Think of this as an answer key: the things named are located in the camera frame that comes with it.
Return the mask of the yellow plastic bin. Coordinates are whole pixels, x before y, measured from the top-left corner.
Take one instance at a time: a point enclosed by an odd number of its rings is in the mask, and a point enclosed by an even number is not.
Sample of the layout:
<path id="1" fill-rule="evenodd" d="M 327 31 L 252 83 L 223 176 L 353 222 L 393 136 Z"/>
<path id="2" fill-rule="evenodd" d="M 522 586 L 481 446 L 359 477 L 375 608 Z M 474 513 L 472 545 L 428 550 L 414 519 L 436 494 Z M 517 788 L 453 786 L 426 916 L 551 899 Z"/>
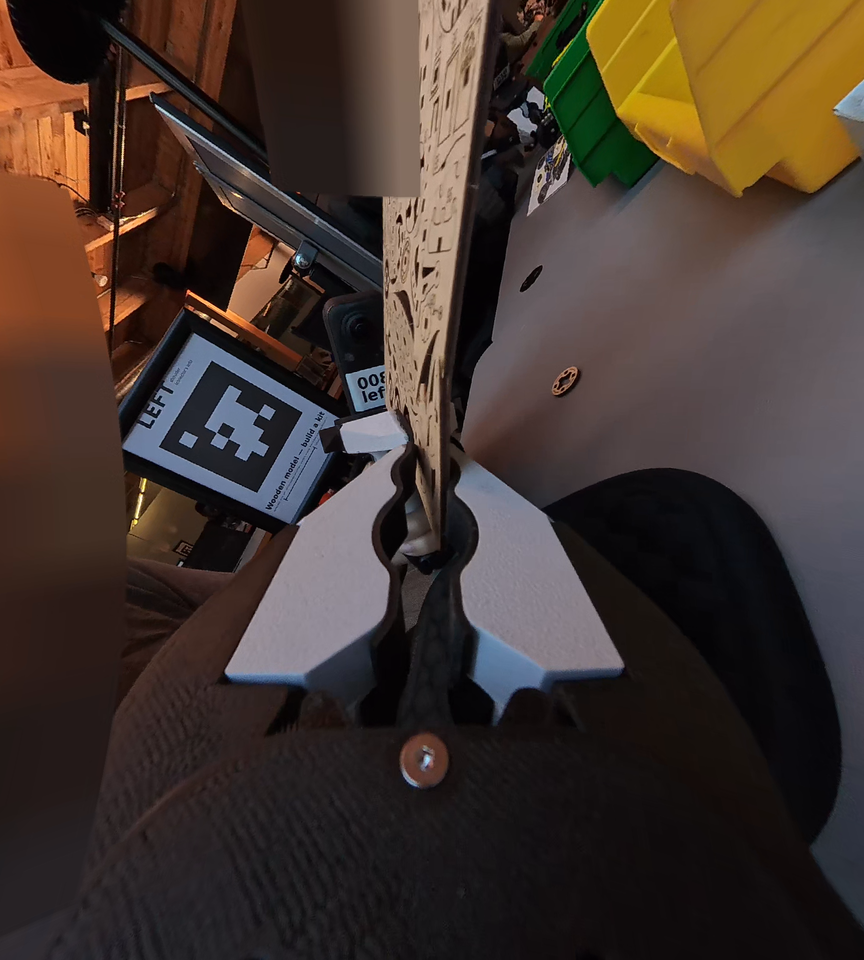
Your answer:
<path id="1" fill-rule="evenodd" d="M 846 167 L 832 93 L 836 39 L 857 2 L 673 2 L 710 162 L 735 196 L 764 177 L 814 193 Z"/>
<path id="2" fill-rule="evenodd" d="M 659 158 L 739 197 L 774 165 L 747 19 L 755 2 L 607 1 L 586 38 L 620 120 Z"/>

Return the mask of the green plastic bin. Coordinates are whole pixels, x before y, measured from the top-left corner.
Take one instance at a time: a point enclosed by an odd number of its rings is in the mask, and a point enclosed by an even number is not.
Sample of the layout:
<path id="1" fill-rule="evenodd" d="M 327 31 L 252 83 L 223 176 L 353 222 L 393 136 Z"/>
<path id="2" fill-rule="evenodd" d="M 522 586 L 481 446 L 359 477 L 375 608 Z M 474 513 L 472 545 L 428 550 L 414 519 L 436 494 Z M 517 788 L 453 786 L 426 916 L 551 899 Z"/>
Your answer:
<path id="1" fill-rule="evenodd" d="M 630 188 L 657 162 L 618 118 L 584 36 L 565 48 L 543 86 L 572 159 L 591 185 L 614 177 Z"/>
<path id="2" fill-rule="evenodd" d="M 583 33 L 601 1 L 554 2 L 553 12 L 539 25 L 533 47 L 523 60 L 523 72 L 543 84 L 569 43 Z"/>

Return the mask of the black round textured pad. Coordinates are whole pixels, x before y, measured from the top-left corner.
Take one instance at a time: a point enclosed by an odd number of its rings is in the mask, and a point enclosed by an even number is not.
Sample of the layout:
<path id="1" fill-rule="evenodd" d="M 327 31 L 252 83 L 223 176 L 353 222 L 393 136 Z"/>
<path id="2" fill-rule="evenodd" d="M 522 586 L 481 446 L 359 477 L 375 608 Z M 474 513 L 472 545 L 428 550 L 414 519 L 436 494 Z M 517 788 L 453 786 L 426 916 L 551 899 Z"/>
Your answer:
<path id="1" fill-rule="evenodd" d="M 545 508 L 678 627 L 749 726 L 807 843 L 842 780 L 842 732 L 822 651 L 767 524 L 724 484 L 648 468 Z"/>

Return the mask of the grey desk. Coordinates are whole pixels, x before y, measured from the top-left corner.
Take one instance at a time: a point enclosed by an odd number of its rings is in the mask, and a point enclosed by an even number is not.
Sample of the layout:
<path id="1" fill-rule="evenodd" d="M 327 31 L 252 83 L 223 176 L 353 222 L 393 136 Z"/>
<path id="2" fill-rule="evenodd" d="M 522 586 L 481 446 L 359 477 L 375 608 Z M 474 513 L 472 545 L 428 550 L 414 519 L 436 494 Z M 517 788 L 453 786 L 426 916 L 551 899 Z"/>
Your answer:
<path id="1" fill-rule="evenodd" d="M 556 398 L 569 366 L 581 381 Z M 518 213 L 462 441 L 538 506 L 672 467 L 760 514 L 842 723 L 814 852 L 864 924 L 864 165 L 742 198 L 664 164 L 630 191 L 577 175 Z"/>

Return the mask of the toy car instruction sheet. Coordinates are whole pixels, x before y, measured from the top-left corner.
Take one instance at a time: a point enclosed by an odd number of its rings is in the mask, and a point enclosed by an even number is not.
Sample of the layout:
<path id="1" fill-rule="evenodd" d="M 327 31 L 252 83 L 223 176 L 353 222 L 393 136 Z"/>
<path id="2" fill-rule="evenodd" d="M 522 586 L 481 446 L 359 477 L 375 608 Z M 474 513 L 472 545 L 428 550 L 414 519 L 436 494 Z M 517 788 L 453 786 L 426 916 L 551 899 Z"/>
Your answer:
<path id="1" fill-rule="evenodd" d="M 532 215 L 568 183 L 573 158 L 566 138 L 560 135 L 538 162 L 532 180 L 527 215 Z"/>

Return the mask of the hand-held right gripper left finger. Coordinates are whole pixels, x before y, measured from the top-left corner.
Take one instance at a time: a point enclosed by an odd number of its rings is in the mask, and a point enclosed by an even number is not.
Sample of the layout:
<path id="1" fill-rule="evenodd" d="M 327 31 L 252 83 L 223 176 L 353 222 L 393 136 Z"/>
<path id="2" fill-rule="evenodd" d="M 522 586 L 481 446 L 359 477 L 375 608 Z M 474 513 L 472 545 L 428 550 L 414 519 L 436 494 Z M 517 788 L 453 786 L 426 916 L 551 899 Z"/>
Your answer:
<path id="1" fill-rule="evenodd" d="M 408 441 L 300 523 L 225 667 L 231 683 L 325 691 L 346 708 L 375 687 L 373 648 L 400 613 L 392 559 L 414 468 Z"/>

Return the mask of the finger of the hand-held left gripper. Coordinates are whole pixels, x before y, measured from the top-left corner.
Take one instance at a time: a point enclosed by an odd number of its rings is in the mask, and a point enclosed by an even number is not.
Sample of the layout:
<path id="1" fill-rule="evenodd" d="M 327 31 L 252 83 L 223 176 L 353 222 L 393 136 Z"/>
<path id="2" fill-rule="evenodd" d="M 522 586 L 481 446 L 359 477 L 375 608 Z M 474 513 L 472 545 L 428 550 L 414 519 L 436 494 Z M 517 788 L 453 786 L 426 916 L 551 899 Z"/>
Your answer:
<path id="1" fill-rule="evenodd" d="M 338 421 L 342 449 L 347 454 L 383 455 L 412 441 L 399 414 L 367 414 Z"/>

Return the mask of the laser-cut wooden parts sheet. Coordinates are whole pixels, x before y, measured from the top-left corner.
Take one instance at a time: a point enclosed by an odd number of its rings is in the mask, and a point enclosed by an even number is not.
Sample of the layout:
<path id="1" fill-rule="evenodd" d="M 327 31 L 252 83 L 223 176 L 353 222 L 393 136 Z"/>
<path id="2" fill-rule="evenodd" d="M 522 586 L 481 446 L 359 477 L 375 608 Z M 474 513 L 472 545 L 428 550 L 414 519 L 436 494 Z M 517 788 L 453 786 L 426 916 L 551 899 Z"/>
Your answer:
<path id="1" fill-rule="evenodd" d="M 414 484 L 440 549 L 452 371 L 473 228 L 496 26 L 487 1 L 418 3 L 419 192 L 383 202 L 387 406 L 407 423 Z"/>

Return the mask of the framed marker sign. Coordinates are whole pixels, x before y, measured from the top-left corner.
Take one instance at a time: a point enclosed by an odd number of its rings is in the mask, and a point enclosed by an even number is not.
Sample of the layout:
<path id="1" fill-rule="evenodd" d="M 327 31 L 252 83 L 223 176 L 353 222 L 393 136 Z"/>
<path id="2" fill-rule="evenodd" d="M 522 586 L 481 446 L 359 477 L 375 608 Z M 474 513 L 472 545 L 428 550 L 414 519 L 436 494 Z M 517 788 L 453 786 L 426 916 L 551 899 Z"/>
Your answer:
<path id="1" fill-rule="evenodd" d="M 341 469 L 318 437 L 341 402 L 182 309 L 118 407 L 126 469 L 276 532 Z"/>

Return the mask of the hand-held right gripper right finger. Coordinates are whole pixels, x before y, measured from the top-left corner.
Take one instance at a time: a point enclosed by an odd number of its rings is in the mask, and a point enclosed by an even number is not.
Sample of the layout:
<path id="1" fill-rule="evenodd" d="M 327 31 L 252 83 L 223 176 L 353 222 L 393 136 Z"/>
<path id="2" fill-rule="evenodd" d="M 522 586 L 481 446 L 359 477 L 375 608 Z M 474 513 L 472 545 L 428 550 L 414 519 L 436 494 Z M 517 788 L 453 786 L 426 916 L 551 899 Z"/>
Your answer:
<path id="1" fill-rule="evenodd" d="M 500 716 L 522 689 L 620 676 L 623 659 L 550 518 L 470 458 L 454 488 L 477 544 L 461 573 L 470 677 Z"/>

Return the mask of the person's dark shirt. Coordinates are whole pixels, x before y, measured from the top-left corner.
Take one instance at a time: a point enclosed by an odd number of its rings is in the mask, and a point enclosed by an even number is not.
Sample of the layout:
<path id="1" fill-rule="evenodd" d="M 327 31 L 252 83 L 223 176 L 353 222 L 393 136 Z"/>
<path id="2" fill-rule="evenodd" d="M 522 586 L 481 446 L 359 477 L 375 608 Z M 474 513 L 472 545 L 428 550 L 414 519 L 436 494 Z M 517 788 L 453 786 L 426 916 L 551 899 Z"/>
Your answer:
<path id="1" fill-rule="evenodd" d="M 209 683 L 227 684 L 237 649 L 289 546 L 269 543 L 238 573 L 172 567 L 131 559 L 126 573 L 126 639 L 115 705 L 119 706 L 173 635 L 179 655 L 203 668 Z"/>

